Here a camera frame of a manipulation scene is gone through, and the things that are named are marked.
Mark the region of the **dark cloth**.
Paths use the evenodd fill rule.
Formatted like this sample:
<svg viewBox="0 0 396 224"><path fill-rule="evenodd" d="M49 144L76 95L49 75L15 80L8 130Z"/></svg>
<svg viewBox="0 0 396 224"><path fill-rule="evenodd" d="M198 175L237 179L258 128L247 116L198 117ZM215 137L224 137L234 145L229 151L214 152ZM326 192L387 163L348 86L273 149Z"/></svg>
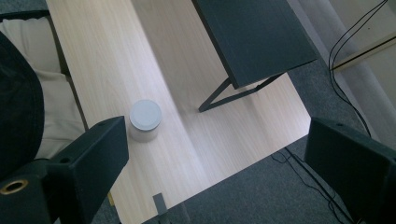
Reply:
<svg viewBox="0 0 396 224"><path fill-rule="evenodd" d="M0 32L0 179L32 161L44 132L44 97L35 71Z"/></svg>

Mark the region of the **white round cup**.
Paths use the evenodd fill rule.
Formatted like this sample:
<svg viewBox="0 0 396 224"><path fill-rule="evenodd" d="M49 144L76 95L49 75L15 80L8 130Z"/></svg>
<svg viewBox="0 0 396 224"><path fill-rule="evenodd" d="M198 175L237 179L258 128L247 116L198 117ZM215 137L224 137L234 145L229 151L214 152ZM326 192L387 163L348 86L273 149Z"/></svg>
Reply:
<svg viewBox="0 0 396 224"><path fill-rule="evenodd" d="M141 143L153 140L161 121L162 111L155 102L147 99L137 101L130 111L132 138Z"/></svg>

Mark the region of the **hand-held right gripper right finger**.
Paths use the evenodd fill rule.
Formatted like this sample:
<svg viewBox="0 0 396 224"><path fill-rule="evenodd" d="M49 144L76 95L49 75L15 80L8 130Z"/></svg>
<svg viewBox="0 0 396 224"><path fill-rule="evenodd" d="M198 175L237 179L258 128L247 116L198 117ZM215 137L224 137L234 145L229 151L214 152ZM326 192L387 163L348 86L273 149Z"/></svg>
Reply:
<svg viewBox="0 0 396 224"><path fill-rule="evenodd" d="M396 150L345 124L312 118L304 160L353 217L396 224Z"/></svg>

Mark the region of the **black desk riser shelf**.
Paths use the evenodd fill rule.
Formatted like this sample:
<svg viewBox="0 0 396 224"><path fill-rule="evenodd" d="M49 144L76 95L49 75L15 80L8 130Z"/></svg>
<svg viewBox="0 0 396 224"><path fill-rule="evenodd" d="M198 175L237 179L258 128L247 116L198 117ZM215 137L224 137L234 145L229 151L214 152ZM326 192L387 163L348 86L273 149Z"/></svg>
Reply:
<svg viewBox="0 0 396 224"><path fill-rule="evenodd" d="M317 58L287 0L191 1L227 73L201 112L255 93Z"/></svg>

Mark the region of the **grey table leg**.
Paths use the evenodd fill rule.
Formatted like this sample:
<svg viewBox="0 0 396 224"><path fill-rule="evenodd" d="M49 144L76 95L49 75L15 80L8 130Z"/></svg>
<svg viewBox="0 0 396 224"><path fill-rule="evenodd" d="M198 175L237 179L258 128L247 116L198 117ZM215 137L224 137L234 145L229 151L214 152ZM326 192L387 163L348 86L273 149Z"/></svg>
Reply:
<svg viewBox="0 0 396 224"><path fill-rule="evenodd" d="M168 216L168 209L166 207L163 195L158 193L153 196L153 201L157 210L157 217L159 224L171 224L171 221Z"/></svg>

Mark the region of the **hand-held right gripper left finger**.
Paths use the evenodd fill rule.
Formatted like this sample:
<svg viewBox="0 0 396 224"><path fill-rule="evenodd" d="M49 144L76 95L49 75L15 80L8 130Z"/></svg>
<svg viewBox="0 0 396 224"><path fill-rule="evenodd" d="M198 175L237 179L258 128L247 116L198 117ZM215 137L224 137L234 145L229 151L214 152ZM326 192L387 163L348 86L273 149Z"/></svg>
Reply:
<svg viewBox="0 0 396 224"><path fill-rule="evenodd" d="M61 223L90 224L128 160L123 116L95 124L53 157L48 172Z"/></svg>

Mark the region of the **pale wooden strip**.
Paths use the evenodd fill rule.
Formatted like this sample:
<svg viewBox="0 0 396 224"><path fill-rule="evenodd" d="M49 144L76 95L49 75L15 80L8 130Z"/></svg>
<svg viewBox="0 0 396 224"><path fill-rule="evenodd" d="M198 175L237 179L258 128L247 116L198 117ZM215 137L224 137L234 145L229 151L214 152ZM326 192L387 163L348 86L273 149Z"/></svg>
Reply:
<svg viewBox="0 0 396 224"><path fill-rule="evenodd" d="M341 71L348 68L362 60L378 53L381 50L387 49L396 44L396 32L393 32L385 37L371 43L370 45L358 50L357 52L345 57L345 59L336 63L332 70Z"/></svg>

